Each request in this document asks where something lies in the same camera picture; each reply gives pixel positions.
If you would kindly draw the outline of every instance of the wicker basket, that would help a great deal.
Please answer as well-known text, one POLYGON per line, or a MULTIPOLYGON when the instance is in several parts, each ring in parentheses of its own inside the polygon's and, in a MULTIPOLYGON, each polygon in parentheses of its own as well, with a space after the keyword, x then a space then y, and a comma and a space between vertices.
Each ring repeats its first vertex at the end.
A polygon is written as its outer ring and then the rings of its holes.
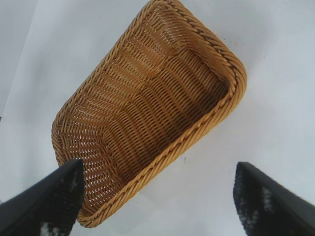
POLYGON ((150 1, 53 123, 58 164, 84 163, 79 222, 96 227, 115 213, 245 88, 242 63, 179 1, 150 1))

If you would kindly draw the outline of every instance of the woven rattan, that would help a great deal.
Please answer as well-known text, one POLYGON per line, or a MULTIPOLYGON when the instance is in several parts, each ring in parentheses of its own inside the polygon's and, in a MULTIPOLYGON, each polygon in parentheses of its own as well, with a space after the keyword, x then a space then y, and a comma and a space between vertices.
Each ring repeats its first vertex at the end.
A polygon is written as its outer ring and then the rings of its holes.
POLYGON ((83 160, 79 222, 95 227, 115 213, 245 88, 242 63, 179 1, 150 1, 53 123, 58 164, 83 160))

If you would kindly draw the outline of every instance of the white background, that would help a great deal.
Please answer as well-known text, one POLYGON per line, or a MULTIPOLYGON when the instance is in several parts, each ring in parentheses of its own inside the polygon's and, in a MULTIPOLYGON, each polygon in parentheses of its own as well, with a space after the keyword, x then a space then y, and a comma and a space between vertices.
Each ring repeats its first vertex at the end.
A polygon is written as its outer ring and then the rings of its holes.
MULTIPOLYGON (((315 1, 182 2, 244 63, 244 99, 116 214, 95 229, 76 224, 72 235, 244 236, 232 199, 238 161, 315 204, 315 1)), ((20 57, 12 51, 4 60, 19 57, 0 122, 0 199, 57 168, 56 113, 145 3, 38 0, 20 57)), ((16 36, 2 39, 11 48, 16 36)))

